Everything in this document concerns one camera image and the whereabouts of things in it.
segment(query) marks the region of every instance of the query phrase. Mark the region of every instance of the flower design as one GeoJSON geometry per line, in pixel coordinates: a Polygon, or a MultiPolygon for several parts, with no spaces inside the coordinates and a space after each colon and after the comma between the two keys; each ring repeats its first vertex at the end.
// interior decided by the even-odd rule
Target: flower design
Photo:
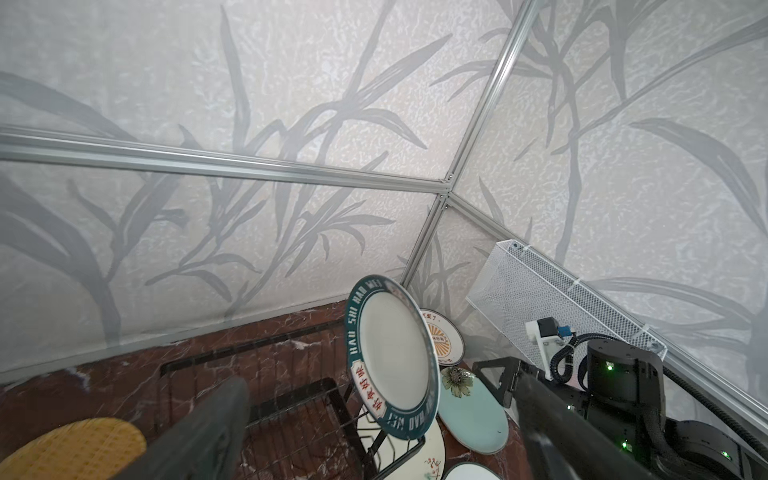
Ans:
{"type": "Polygon", "coordinates": [[[446,390],[450,390],[453,396],[462,397],[462,394],[469,396],[469,387],[472,386],[472,374],[468,370],[460,369],[457,366],[443,369],[442,385],[446,390]]]}

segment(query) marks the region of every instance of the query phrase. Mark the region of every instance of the leaf pattern wallpaper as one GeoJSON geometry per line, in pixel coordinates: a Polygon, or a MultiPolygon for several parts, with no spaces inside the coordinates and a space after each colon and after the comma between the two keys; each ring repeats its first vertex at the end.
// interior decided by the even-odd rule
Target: leaf pattern wallpaper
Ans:
{"type": "Polygon", "coordinates": [[[429,250],[409,286],[420,307],[445,315],[459,329],[468,365],[478,360],[521,356],[517,348],[466,301],[495,243],[493,237],[449,208],[440,219],[429,250]]]}
{"type": "MultiPolygon", "coordinates": [[[[441,77],[498,57],[514,8],[6,2],[1,122],[443,178],[485,81],[441,77]]],[[[2,371],[346,294],[434,200],[7,161],[0,187],[2,371]]]]}
{"type": "Polygon", "coordinates": [[[456,188],[763,403],[766,37],[757,0],[549,2],[456,188]]]}
{"type": "Polygon", "coordinates": [[[443,178],[498,57],[492,0],[6,2],[5,123],[443,178]]]}

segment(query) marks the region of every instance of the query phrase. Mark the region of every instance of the plate with floral pattern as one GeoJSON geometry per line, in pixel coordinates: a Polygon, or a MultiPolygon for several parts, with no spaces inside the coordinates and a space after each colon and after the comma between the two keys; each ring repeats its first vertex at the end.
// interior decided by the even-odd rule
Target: plate with floral pattern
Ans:
{"type": "MultiPolygon", "coordinates": [[[[363,406],[360,409],[360,418],[357,420],[357,433],[366,452],[373,445],[379,432],[381,427],[363,406]]],[[[437,480],[442,476],[445,467],[445,443],[438,423],[432,422],[424,436],[425,442],[421,450],[392,472],[387,480],[437,480]]],[[[400,440],[387,435],[373,456],[376,468],[381,472],[418,442],[419,440],[400,440]]]]}

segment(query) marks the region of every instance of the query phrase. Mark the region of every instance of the plate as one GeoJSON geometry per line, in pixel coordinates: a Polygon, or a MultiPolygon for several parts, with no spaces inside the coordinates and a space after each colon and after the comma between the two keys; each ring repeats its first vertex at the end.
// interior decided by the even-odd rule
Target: plate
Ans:
{"type": "Polygon", "coordinates": [[[474,452],[492,455],[503,449],[509,439],[504,409],[483,382],[468,370],[453,366],[443,369],[441,374],[448,376],[452,370],[460,371],[466,380],[455,388],[440,386],[438,411],[445,427],[459,443],[474,452]]]}
{"type": "MultiPolygon", "coordinates": [[[[360,435],[362,446],[368,451],[373,445],[373,440],[381,431],[381,427],[376,423],[376,419],[366,411],[366,407],[360,409],[360,415],[364,416],[357,421],[357,433],[360,435]]],[[[445,464],[445,444],[442,441],[442,433],[438,423],[432,422],[424,436],[426,442],[422,449],[392,472],[387,480],[413,480],[414,478],[436,480],[440,478],[445,464]]],[[[418,441],[400,440],[387,435],[384,443],[376,451],[376,467],[381,472],[383,468],[405,454],[418,441]]]]}
{"type": "Polygon", "coordinates": [[[458,365],[464,358],[464,339],[450,320],[431,310],[422,309],[432,341],[435,343],[437,362],[443,366],[458,365]]]}
{"type": "Polygon", "coordinates": [[[453,465],[445,473],[444,480],[502,480],[485,465],[473,462],[462,462],[453,465]]]}
{"type": "Polygon", "coordinates": [[[424,435],[437,416],[439,366],[419,306],[395,280],[369,275],[346,303],[346,358],[355,387],[382,430],[424,435]]]}

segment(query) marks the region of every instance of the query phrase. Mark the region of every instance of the yellow woven mat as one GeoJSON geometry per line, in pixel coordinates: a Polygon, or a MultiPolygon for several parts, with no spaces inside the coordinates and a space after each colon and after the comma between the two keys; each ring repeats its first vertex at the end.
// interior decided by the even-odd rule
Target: yellow woven mat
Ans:
{"type": "Polygon", "coordinates": [[[118,419],[70,423],[37,437],[0,463],[0,478],[103,480],[147,450],[139,429],[118,419]]]}

